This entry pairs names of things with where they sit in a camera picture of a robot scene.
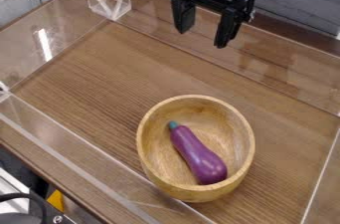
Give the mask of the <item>brown wooden bowl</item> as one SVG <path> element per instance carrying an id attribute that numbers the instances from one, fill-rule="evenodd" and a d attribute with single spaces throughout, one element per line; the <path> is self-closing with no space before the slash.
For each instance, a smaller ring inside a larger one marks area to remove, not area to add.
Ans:
<path id="1" fill-rule="evenodd" d="M 138 153 L 151 182 L 185 202 L 209 202 L 245 179 L 255 155 L 255 134 L 241 111 L 202 95 L 157 104 L 138 129 Z"/>

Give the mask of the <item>purple toy eggplant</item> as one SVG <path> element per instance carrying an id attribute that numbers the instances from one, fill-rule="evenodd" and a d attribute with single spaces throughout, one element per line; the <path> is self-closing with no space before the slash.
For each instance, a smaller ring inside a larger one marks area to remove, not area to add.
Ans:
<path id="1" fill-rule="evenodd" d="M 170 140 L 199 184 L 214 184 L 227 178 L 227 165 L 222 158 L 191 129 L 177 121 L 170 122 Z"/>

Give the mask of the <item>yellow sticker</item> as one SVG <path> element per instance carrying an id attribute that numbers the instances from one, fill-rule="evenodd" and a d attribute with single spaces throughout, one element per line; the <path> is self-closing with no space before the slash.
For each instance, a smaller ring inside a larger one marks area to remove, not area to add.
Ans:
<path id="1" fill-rule="evenodd" d="M 65 198 L 63 198 L 63 193 L 59 190 L 55 190 L 53 194 L 50 195 L 47 201 L 50 204 L 59 210 L 65 211 Z"/>

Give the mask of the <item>clear acrylic corner bracket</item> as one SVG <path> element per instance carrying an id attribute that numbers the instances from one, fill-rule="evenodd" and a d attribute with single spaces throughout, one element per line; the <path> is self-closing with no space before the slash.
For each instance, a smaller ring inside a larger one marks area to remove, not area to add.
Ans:
<path id="1" fill-rule="evenodd" d="M 94 13 L 119 21 L 133 10 L 133 0 L 89 0 L 89 6 Z"/>

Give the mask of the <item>clear acrylic tray wall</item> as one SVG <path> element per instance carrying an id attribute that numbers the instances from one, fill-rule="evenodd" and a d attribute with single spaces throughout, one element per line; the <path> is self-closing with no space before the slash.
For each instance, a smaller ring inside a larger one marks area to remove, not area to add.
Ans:
<path id="1" fill-rule="evenodd" d="M 215 224 L 166 196 L 139 173 L 138 155 L 115 157 L 119 143 L 114 104 L 97 93 L 46 95 L 46 108 L 0 82 L 0 145 L 106 224 Z"/>

